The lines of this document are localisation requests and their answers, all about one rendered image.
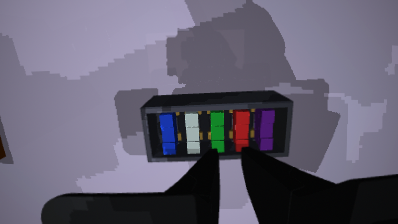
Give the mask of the red fuse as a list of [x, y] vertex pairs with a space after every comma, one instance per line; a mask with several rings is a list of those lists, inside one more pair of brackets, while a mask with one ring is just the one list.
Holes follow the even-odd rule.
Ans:
[[248, 109], [233, 110], [233, 141], [236, 152], [242, 152], [249, 142], [250, 111]]

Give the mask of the white fuse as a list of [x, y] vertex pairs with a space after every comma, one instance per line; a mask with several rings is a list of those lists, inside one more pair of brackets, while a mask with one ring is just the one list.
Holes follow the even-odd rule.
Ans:
[[187, 135], [187, 153], [200, 154], [198, 111], [185, 112], [185, 125]]

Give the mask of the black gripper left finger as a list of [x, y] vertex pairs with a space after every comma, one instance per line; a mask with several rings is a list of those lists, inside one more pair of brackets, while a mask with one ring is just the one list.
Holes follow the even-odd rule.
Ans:
[[67, 193], [50, 199], [42, 224], [218, 224], [220, 164], [209, 149], [171, 188], [150, 193]]

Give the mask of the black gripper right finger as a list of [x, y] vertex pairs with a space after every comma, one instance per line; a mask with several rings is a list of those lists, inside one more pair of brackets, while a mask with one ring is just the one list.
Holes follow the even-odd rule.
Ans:
[[372, 224], [398, 218], [398, 174], [335, 184], [259, 150], [241, 167], [259, 224]]

